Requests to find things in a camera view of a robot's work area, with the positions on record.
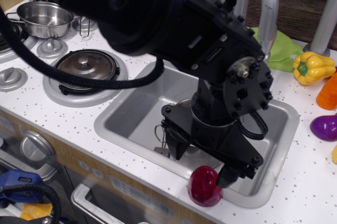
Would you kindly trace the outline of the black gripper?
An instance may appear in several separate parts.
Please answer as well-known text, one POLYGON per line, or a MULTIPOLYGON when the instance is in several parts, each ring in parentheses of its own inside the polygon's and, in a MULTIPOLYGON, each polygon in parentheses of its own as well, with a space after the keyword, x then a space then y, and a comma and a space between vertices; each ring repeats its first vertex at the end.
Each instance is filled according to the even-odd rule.
POLYGON ((177 114, 185 115, 181 107, 172 107, 172 113, 166 115, 161 109, 161 114, 168 120, 166 129, 166 143, 171 156, 180 160, 190 143, 208 153, 223 163, 216 185, 220 188, 228 188, 238 178, 253 179, 258 168, 263 165, 263 157, 249 142, 264 138, 264 120, 257 111, 249 115, 256 122, 260 133, 253 133, 246 129, 239 117, 228 117, 225 121, 205 122, 198 116, 204 114, 199 105, 191 105, 194 118, 191 128, 191 136, 173 126, 183 126, 177 119, 177 114))

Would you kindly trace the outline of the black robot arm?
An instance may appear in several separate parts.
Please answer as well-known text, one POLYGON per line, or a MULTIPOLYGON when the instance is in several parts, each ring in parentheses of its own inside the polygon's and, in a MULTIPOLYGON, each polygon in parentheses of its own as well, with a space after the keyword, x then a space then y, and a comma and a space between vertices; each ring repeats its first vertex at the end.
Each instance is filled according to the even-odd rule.
POLYGON ((159 78, 164 61, 199 79, 191 108, 164 106, 162 115, 171 154, 180 159, 189 145, 223 163, 217 185, 253 178, 263 157, 249 143, 268 128, 258 110, 267 109, 273 78, 264 52, 242 16, 232 14, 236 0, 59 0, 72 12, 97 21, 116 51, 156 57, 153 71, 128 81, 87 80, 52 68, 17 38, 5 15, 1 34, 10 47, 42 74, 98 89, 127 89, 159 78))

